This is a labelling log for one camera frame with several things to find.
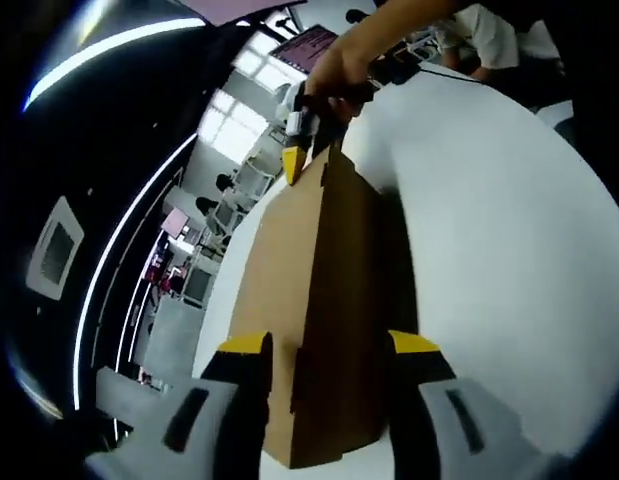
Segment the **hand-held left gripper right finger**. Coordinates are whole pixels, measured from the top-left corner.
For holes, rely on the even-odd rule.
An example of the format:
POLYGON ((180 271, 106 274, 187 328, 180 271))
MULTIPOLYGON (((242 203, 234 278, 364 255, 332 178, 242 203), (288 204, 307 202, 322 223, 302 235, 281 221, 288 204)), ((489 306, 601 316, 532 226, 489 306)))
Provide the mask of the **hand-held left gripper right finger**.
POLYGON ((456 376, 437 344, 390 330, 387 353, 396 479, 522 479, 541 460, 519 415, 456 376))

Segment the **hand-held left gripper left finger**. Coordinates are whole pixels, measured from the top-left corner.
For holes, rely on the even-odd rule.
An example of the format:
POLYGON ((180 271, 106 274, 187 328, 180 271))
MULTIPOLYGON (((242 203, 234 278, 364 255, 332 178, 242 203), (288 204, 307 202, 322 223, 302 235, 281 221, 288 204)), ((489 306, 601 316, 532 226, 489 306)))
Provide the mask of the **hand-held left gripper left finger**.
POLYGON ((172 388, 127 440, 86 459, 92 479, 257 479, 269 420, 273 339, 223 342, 198 378, 172 388))

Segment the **person's right hand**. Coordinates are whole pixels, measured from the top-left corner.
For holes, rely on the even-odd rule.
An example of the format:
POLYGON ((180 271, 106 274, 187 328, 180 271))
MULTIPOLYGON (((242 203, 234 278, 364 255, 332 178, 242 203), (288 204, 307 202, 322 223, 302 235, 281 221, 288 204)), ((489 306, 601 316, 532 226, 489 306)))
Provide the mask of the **person's right hand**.
POLYGON ((371 62, 379 56, 364 41, 338 38, 320 57, 305 81, 305 93, 326 101, 344 124, 360 115, 363 102, 354 100, 350 90, 367 81, 371 62))

